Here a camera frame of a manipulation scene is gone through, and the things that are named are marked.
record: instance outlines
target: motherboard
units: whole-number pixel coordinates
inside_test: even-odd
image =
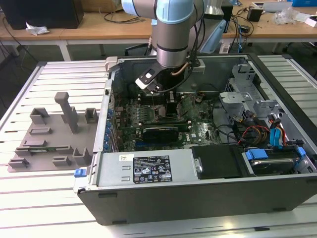
[[[187,94],[174,104],[161,102],[154,96],[150,96],[147,103],[140,98],[116,100],[113,124],[119,151],[186,149],[195,145],[221,144],[212,125],[211,108],[215,99]]]

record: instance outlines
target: circuit board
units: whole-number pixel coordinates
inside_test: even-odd
[[[120,135],[119,151],[187,149],[194,145],[221,144],[211,123],[213,100],[197,95],[183,96],[177,112],[166,116],[164,105],[141,105],[137,100],[122,100],[115,108],[115,125]],[[178,139],[167,143],[146,143],[142,133],[146,127],[176,126]]]

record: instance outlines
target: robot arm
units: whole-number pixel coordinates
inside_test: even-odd
[[[156,19],[157,62],[142,73],[136,84],[157,92],[155,78],[163,71],[178,71],[187,61],[191,28],[201,20],[208,0],[122,0],[125,12]]]

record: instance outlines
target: blue cable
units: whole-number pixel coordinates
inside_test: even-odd
[[[240,25],[238,25],[238,27],[239,27],[239,46],[238,46],[238,53],[240,53],[240,48],[241,48],[241,27],[240,27]]]

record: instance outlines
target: warning label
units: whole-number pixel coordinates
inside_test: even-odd
[[[133,182],[171,182],[172,169],[169,156],[133,158]]]

